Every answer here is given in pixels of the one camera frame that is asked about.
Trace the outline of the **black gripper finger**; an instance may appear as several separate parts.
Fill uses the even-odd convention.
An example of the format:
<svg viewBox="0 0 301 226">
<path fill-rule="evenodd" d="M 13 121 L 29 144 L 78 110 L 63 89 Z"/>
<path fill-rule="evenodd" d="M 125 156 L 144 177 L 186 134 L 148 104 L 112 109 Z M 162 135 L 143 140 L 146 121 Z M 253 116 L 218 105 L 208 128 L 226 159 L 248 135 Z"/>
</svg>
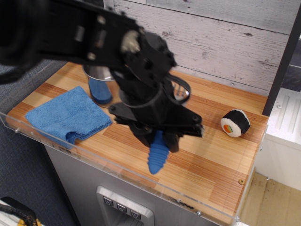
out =
<svg viewBox="0 0 301 226">
<path fill-rule="evenodd" d="M 183 137 L 183 133 L 164 132 L 164 141 L 169 151 L 176 153 L 179 151 L 179 140 Z"/>
<path fill-rule="evenodd" d="M 152 127 L 142 124 L 131 124 L 129 125 L 133 135 L 146 147 L 150 147 L 154 136 L 155 130 Z"/>
</svg>

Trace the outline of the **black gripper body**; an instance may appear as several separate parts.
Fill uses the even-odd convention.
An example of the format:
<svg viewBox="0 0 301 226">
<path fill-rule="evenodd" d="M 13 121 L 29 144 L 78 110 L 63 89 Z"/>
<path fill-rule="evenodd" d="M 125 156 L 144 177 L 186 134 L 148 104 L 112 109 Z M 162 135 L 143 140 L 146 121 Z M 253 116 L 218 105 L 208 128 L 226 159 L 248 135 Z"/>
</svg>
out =
<svg viewBox="0 0 301 226">
<path fill-rule="evenodd" d="M 202 117 L 176 101 L 174 85 L 183 86 L 191 92 L 190 85 L 181 78 L 167 77 L 158 85 L 157 92 L 149 101 L 138 101 L 121 91 L 121 102 L 110 106 L 109 112 L 119 124 L 142 124 L 155 131 L 202 137 Z"/>
</svg>

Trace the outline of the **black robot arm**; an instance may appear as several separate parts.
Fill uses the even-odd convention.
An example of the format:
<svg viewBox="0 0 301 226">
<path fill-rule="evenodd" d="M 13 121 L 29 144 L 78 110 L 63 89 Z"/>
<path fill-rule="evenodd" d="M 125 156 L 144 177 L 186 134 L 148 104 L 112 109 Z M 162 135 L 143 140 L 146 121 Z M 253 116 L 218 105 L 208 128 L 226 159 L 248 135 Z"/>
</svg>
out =
<svg viewBox="0 0 301 226">
<path fill-rule="evenodd" d="M 170 74 L 173 53 L 157 34 L 125 13 L 83 0 L 3 0 L 0 3 L 0 62 L 12 69 L 2 84 L 19 80 L 43 59 L 109 68 L 121 101 L 110 106 L 116 122 L 150 146 L 155 133 L 172 152 L 184 135 L 201 137 L 202 118 L 175 97 L 173 84 L 190 86 Z"/>
</svg>

